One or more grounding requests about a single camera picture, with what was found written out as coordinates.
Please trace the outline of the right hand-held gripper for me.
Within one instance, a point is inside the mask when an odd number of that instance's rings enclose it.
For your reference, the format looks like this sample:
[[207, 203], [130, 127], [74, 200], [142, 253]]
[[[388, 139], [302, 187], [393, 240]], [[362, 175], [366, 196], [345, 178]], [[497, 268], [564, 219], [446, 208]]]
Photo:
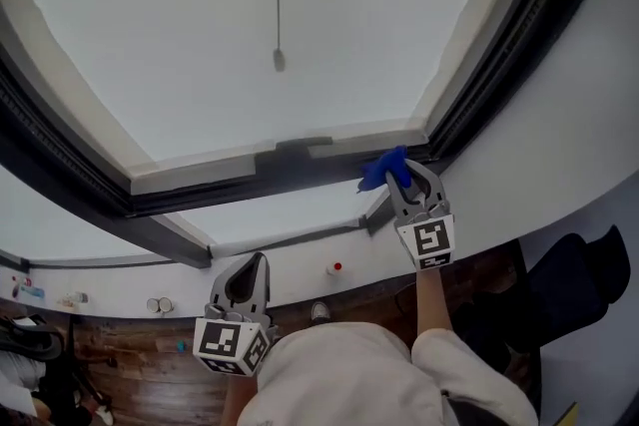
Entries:
[[416, 271], [449, 265], [455, 251], [454, 215], [441, 179], [416, 161], [406, 159], [405, 164], [410, 175], [407, 187], [390, 171], [385, 173], [399, 240]]

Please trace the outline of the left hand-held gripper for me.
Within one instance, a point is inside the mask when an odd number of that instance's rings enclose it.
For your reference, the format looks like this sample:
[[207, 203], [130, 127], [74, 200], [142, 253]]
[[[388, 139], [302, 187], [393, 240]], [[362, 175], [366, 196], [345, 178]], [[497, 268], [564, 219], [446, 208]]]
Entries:
[[258, 373], [278, 333], [264, 313], [270, 283], [262, 252], [242, 256], [216, 277], [205, 315], [196, 319], [193, 342], [193, 355], [209, 370], [241, 377]]

